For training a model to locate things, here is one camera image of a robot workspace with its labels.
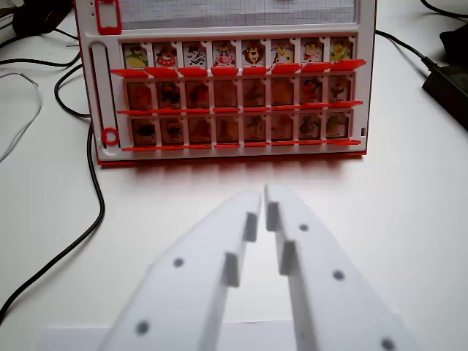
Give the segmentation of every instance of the white desk surface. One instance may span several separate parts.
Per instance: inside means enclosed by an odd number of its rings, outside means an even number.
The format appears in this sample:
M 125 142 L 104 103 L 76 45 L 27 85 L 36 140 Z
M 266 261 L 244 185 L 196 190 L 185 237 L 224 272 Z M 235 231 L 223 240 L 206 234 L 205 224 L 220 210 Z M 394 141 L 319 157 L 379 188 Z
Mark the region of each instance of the white desk surface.
M 381 0 L 377 28 L 438 59 L 439 33 L 463 23 L 429 13 L 416 0 Z M 75 33 L 72 15 L 60 28 Z M 57 33 L 24 39 L 0 58 L 69 61 L 77 48 L 66 48 L 67 41 Z M 376 38 L 369 153 L 362 158 L 98 168 L 107 207 L 102 226 L 20 297 L 0 328 L 0 350 L 34 350 L 44 327 L 111 325 L 158 254 L 230 195 L 262 191 L 265 183 L 290 185 L 303 197 L 424 350 L 465 350 L 468 134 L 421 88 L 424 76 L 415 67 L 426 74 L 416 56 Z M 0 72 L 26 73 L 44 98 L 38 119 L 0 164 L 3 303 L 75 240 L 99 208 L 86 164 L 88 124 L 68 116 L 53 97 L 64 71 L 15 64 Z M 83 79 L 66 84 L 61 95 L 87 111 Z M 0 105 L 3 150 L 34 112 L 34 89 L 18 77 L 0 80 Z M 273 235 L 260 225 L 225 319 L 285 318 L 291 318 L 287 282 L 278 275 Z

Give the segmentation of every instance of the screw hole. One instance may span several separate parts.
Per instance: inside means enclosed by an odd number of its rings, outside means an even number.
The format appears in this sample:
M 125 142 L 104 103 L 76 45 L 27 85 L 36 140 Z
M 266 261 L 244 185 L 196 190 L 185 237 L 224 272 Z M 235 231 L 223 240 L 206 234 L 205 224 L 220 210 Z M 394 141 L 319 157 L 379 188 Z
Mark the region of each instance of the screw hole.
M 396 349 L 395 344 L 390 339 L 383 339 L 382 340 L 382 348 L 384 350 L 390 350 L 390 351 Z
M 336 270 L 333 272 L 333 277 L 336 279 L 336 280 L 343 280 L 344 279 L 344 274 L 343 272 L 339 271 L 339 270 Z
M 176 268 L 180 268 L 184 265 L 184 260 L 182 260 L 181 258 L 176 258 L 174 260 L 174 267 Z
M 149 323 L 145 320 L 138 322 L 135 333 L 138 335 L 145 335 L 149 331 Z

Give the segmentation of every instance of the character card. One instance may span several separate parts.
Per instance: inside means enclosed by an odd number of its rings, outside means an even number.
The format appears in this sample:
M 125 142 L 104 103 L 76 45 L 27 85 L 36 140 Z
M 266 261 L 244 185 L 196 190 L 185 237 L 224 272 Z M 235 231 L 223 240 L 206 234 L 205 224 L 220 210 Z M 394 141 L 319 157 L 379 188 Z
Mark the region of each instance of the character card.
M 142 69 L 148 66 L 148 54 L 140 43 L 123 44 L 125 68 Z
M 237 107 L 237 86 L 234 81 L 214 81 L 214 105 L 216 107 Z
M 265 120 L 262 116 L 244 116 L 244 141 L 265 141 Z
M 177 50 L 170 42 L 155 42 L 153 53 L 156 67 L 177 67 Z
M 132 119 L 132 135 L 134 146 L 155 146 L 156 127 L 151 119 Z
M 242 66 L 265 66 L 265 46 L 259 40 L 244 40 L 242 42 Z
M 352 58 L 352 42 L 347 37 L 330 38 L 330 61 Z
M 211 143 L 211 125 L 205 117 L 190 117 L 189 139 L 191 144 Z
M 321 124 L 316 113 L 301 113 L 299 115 L 299 140 L 320 139 Z
M 290 115 L 271 115 L 271 140 L 292 140 L 294 122 Z
M 213 42 L 213 67 L 235 67 L 235 47 L 231 41 Z
M 156 83 L 159 108 L 181 108 L 181 90 L 173 82 Z
M 303 38 L 301 40 L 301 63 L 323 61 L 323 43 L 318 38 Z
M 182 51 L 184 52 L 185 67 L 206 68 L 206 48 L 201 42 L 184 42 Z
M 265 106 L 265 84 L 261 79 L 244 79 L 244 107 Z
M 301 104 L 322 101 L 322 82 L 317 77 L 302 77 L 299 90 Z
M 178 118 L 161 118 L 161 138 L 163 145 L 184 143 L 184 125 Z
M 328 102 L 349 101 L 351 82 L 346 75 L 331 75 L 328 78 Z
M 289 78 L 271 79 L 271 105 L 292 105 L 294 102 L 294 83 Z
M 208 86 L 201 80 L 188 80 L 185 82 L 187 108 L 210 107 Z
M 147 83 L 127 83 L 130 110 L 151 108 L 151 89 Z
M 271 40 L 271 65 L 294 62 L 294 45 L 289 39 Z
M 216 117 L 216 141 L 218 144 L 239 141 L 239 123 L 234 116 Z
M 348 117 L 344 112 L 333 112 L 327 118 L 327 138 L 348 136 Z

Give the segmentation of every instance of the red flip tab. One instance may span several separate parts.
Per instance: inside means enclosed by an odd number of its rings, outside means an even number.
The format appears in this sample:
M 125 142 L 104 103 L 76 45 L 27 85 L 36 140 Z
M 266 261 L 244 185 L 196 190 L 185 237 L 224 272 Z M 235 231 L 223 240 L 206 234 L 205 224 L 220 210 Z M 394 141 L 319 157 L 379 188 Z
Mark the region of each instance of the red flip tab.
M 332 66 L 333 64 L 331 62 L 311 62 L 307 64 L 306 66 L 302 67 L 301 72 L 302 73 L 323 72 Z
M 215 148 L 240 148 L 241 144 L 234 143 L 234 144 L 216 144 Z
M 330 71 L 353 71 L 366 64 L 366 60 L 357 58 L 356 60 L 341 60 L 333 64 Z
M 159 149 L 158 146 L 145 146 L 140 148 L 123 148 L 122 151 L 155 151 Z
M 362 104 L 362 101 L 338 101 L 330 104 L 328 108 L 351 108 Z
M 123 68 L 123 69 L 111 69 L 110 73 L 113 75 L 120 75 L 124 78 L 147 78 L 148 73 L 145 71 L 139 71 L 137 69 Z
M 181 111 L 185 113 L 210 113 L 209 108 L 183 108 Z
M 250 147 L 250 146 L 268 146 L 270 143 L 267 142 L 259 142 L 259 143 L 244 143 L 244 146 Z
M 361 144 L 359 140 L 351 140 L 349 138 L 331 139 L 331 140 L 327 140 L 327 143 L 332 144 L 332 145 L 360 145 Z
M 181 67 L 178 71 L 184 77 L 205 77 L 208 75 L 208 71 L 200 67 Z
M 144 116 L 144 115 L 151 115 L 153 110 L 122 110 L 117 111 L 122 115 L 131 115 L 131 116 Z
M 146 67 L 145 71 L 153 77 L 176 78 L 178 73 L 175 69 L 169 67 Z
M 237 107 L 215 107 L 213 108 L 213 112 L 232 113 L 232 112 L 239 112 L 239 109 Z
M 294 73 L 295 71 L 301 69 L 301 64 L 275 64 L 275 67 L 271 70 L 271 73 L 274 74 L 284 74 L 284 73 Z
M 272 106 L 271 110 L 272 111 L 291 111 L 291 110 L 295 110 L 296 108 L 299 108 L 299 106 L 297 105 Z
M 242 70 L 243 75 L 264 75 L 270 69 L 268 67 L 246 67 Z
M 150 110 L 152 113 L 157 113 L 158 115 L 179 115 L 182 111 L 175 110 L 172 108 L 155 108 Z
M 300 140 L 299 145 L 319 145 L 326 144 L 327 140 Z
M 268 107 L 244 107 L 244 112 L 266 112 Z
M 281 145 L 295 145 L 299 143 L 297 140 L 285 140 L 285 141 L 272 141 L 271 145 L 281 146 Z
M 239 68 L 235 67 L 212 67 L 211 73 L 213 75 L 237 75 Z
M 211 148 L 211 144 L 187 145 L 184 148 Z
M 307 104 L 299 106 L 301 110 L 321 110 L 325 107 L 330 107 L 331 104 L 327 102 L 309 102 Z

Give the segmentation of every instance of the black power cord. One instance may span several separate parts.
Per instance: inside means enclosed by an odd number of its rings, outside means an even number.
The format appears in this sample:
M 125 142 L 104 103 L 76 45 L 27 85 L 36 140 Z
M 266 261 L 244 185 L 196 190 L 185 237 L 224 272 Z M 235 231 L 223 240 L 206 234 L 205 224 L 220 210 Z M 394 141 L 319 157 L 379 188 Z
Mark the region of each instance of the black power cord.
M 81 68 L 82 65 L 74 67 L 70 72 L 67 72 L 66 75 L 61 78 L 54 89 L 54 92 L 57 92 L 56 98 L 57 101 L 59 101 L 60 106 L 65 106 L 64 103 L 60 100 L 58 96 L 58 92 L 60 89 L 60 85 L 64 82 L 65 79 L 67 79 L 73 72 Z M 84 115 L 82 113 L 78 113 L 71 108 L 67 107 L 66 109 L 67 112 L 70 113 L 80 119 L 84 119 L 87 117 L 90 117 L 90 115 Z M 105 214 L 105 201 L 104 197 L 102 196 L 101 189 L 99 187 L 99 182 L 96 177 L 96 170 L 94 169 L 93 165 L 93 157 L 92 157 L 92 137 L 93 137 L 93 125 L 90 124 L 89 130 L 88 130 L 88 139 L 86 141 L 86 157 L 88 159 L 88 168 L 89 168 L 89 173 L 91 174 L 91 180 L 93 181 L 94 185 L 94 190 L 96 191 L 96 196 L 99 201 L 99 214 L 96 218 L 96 220 L 91 224 L 91 226 L 73 243 L 71 243 L 65 250 L 57 254 L 49 263 L 47 263 L 44 267 L 42 267 L 36 274 L 34 274 L 31 278 L 29 278 L 25 283 L 23 283 L 16 291 L 14 291 L 13 294 L 7 299 L 7 302 L 2 306 L 0 309 L 0 326 L 3 323 L 5 317 L 8 314 L 8 310 L 11 307 L 12 303 L 16 300 L 16 298 L 21 295 L 21 293 L 26 290 L 28 287 L 30 287 L 33 283 L 35 283 L 36 280 L 38 280 L 41 276 L 43 276 L 49 269 L 51 269 L 58 261 L 60 261 L 62 258 L 67 256 L 75 247 L 77 247 L 79 244 L 81 244 L 87 237 L 89 237 L 91 234 L 94 233 L 94 231 L 98 228 L 98 226 L 101 224 L 102 220 L 104 219 L 104 214 Z
M 452 18 L 468 18 L 468 15 L 462 15 L 461 13 L 454 13 L 454 12 L 449 12 L 445 10 L 438 9 L 435 6 L 432 6 L 430 3 L 428 3 L 426 0 L 421 0 L 423 5 L 427 7 L 428 9 L 435 11 L 441 15 L 452 17 Z

